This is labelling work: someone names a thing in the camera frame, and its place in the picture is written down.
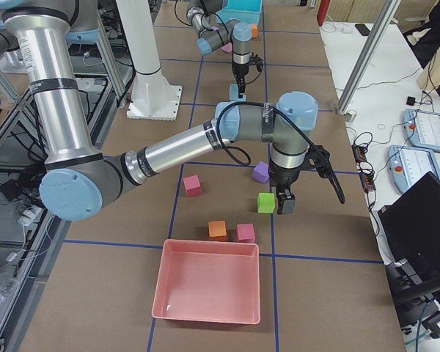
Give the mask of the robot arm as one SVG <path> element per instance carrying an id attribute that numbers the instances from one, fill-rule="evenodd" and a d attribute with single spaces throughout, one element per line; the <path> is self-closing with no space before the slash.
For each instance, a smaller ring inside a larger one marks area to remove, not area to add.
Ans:
<path id="1" fill-rule="evenodd" d="M 197 47 L 203 56 L 230 47 L 232 74 L 230 99 L 245 101 L 246 76 L 250 68 L 263 71 L 263 59 L 252 51 L 258 18 L 241 5 L 237 10 L 228 1 L 190 1 L 186 8 L 187 24 L 197 33 Z"/>

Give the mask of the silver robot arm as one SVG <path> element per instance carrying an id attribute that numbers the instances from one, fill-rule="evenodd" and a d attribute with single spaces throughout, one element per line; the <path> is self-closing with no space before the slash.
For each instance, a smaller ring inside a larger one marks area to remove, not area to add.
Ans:
<path id="1" fill-rule="evenodd" d="M 186 131 L 170 123 L 182 111 L 181 87 L 161 72 L 155 32 L 145 1 L 120 1 L 120 19 L 133 61 L 131 104 L 116 117 L 109 138 L 111 154 L 100 151 L 89 134 L 73 63 L 67 50 L 72 33 L 96 30 L 94 1 L 0 1 L 5 32 L 21 50 L 45 141 L 45 159 L 26 165 L 30 181 L 19 199 L 36 201 L 68 221 L 88 219 L 132 190 L 149 185 L 141 212 L 156 214 L 157 195 L 167 185 L 155 181 L 168 169 L 211 152 L 230 151 L 239 141 L 269 144 L 268 173 L 274 193 L 266 213 L 292 213 L 291 191 L 298 176 L 313 170 L 327 179 L 344 202 L 329 153 L 312 142 L 318 102 L 305 93 L 283 94 L 277 103 L 220 102 L 212 117 Z"/>

